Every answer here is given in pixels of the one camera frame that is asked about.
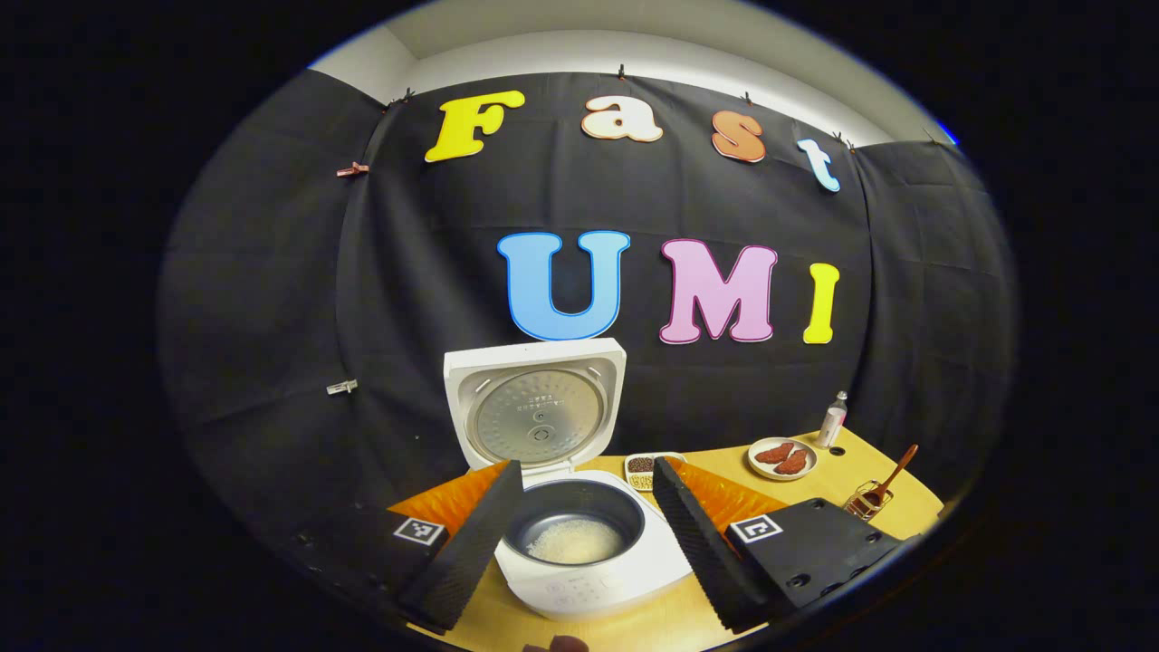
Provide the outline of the brown wooden spoon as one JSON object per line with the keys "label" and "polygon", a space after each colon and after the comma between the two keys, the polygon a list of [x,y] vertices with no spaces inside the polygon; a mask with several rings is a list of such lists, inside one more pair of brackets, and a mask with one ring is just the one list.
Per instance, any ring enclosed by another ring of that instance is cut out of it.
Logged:
{"label": "brown wooden spoon", "polygon": [[909,449],[905,450],[905,454],[902,455],[894,471],[885,479],[885,482],[877,484],[877,486],[872,488],[872,490],[868,493],[863,495],[863,498],[866,499],[866,501],[869,504],[870,507],[873,507],[874,510],[880,510],[882,504],[885,503],[887,493],[889,493],[890,485],[892,484],[894,479],[896,479],[901,475],[901,472],[905,469],[905,467],[911,462],[911,459],[914,457],[916,450],[919,450],[919,445],[918,444],[910,445]]}

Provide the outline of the white divided grain dish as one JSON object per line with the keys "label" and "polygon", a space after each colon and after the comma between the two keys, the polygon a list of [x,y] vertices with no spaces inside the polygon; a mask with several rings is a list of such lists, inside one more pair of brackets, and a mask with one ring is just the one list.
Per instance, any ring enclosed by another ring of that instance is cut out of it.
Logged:
{"label": "white divided grain dish", "polygon": [[644,453],[629,455],[624,461],[624,474],[630,488],[641,493],[653,491],[653,472],[655,459],[671,457],[675,461],[684,462],[685,457],[675,450],[663,450],[663,453]]}

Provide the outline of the white round plate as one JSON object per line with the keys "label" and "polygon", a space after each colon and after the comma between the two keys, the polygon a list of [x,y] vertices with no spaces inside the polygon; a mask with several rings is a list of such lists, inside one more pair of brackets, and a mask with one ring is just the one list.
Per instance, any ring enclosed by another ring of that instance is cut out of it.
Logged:
{"label": "white round plate", "polygon": [[[759,453],[759,450],[767,450],[770,448],[774,448],[778,444],[783,444],[783,442],[794,444],[795,445],[794,450],[799,449],[807,450],[807,453],[809,454],[808,469],[803,470],[802,472],[799,472],[797,475],[778,475],[774,472],[775,466],[758,463],[753,457],[753,455]],[[818,462],[819,459],[817,457],[816,450],[814,450],[811,446],[808,446],[807,444],[802,444],[799,440],[794,440],[794,438],[765,437],[761,438],[761,440],[756,441],[748,449],[748,463],[751,467],[751,469],[758,475],[764,475],[764,477],[770,479],[778,479],[778,482],[790,482],[790,479],[801,479],[802,477],[806,477],[807,474],[810,474],[812,470],[815,470],[815,467],[817,466]]]}

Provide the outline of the small bottle with pink label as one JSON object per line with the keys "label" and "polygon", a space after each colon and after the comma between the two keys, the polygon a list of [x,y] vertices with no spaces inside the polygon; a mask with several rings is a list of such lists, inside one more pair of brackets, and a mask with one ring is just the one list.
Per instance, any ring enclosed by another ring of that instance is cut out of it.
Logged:
{"label": "small bottle with pink label", "polygon": [[825,416],[816,437],[816,444],[819,448],[830,449],[834,446],[845,418],[848,415],[846,400],[848,400],[847,391],[844,391],[844,389],[843,391],[837,391],[836,400],[825,409]]}

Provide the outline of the white rice cooker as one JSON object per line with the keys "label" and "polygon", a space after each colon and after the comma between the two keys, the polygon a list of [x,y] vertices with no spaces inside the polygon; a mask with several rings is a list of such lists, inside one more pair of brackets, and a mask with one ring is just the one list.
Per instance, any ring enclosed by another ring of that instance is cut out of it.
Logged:
{"label": "white rice cooker", "polygon": [[691,574],[666,517],[626,479],[583,470],[614,432],[627,356],[611,338],[451,351],[443,375],[473,470],[522,467],[495,558],[551,620],[593,620],[662,598]]}

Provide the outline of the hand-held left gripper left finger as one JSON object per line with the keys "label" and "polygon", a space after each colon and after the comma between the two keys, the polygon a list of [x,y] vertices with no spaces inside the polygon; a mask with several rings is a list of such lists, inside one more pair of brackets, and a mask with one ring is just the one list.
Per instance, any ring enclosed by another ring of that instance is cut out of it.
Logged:
{"label": "hand-held left gripper left finger", "polygon": [[522,496],[522,463],[503,461],[389,508],[352,504],[308,523],[292,552],[328,589],[389,627],[455,627]]}

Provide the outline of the wire chopstick holder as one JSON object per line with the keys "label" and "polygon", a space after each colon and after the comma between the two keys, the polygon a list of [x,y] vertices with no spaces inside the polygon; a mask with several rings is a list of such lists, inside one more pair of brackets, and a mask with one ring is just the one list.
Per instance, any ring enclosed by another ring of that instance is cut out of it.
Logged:
{"label": "wire chopstick holder", "polygon": [[873,517],[877,517],[882,508],[892,500],[894,495],[889,488],[882,488],[876,479],[863,483],[844,503],[843,508],[858,519],[868,523]]}

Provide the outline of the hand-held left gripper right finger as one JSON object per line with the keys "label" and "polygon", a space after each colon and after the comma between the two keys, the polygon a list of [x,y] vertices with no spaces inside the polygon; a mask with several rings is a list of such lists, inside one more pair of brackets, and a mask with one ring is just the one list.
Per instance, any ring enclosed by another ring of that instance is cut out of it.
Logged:
{"label": "hand-held left gripper right finger", "polygon": [[655,462],[653,493],[732,633],[823,601],[907,545],[828,499],[785,506],[687,462]]}

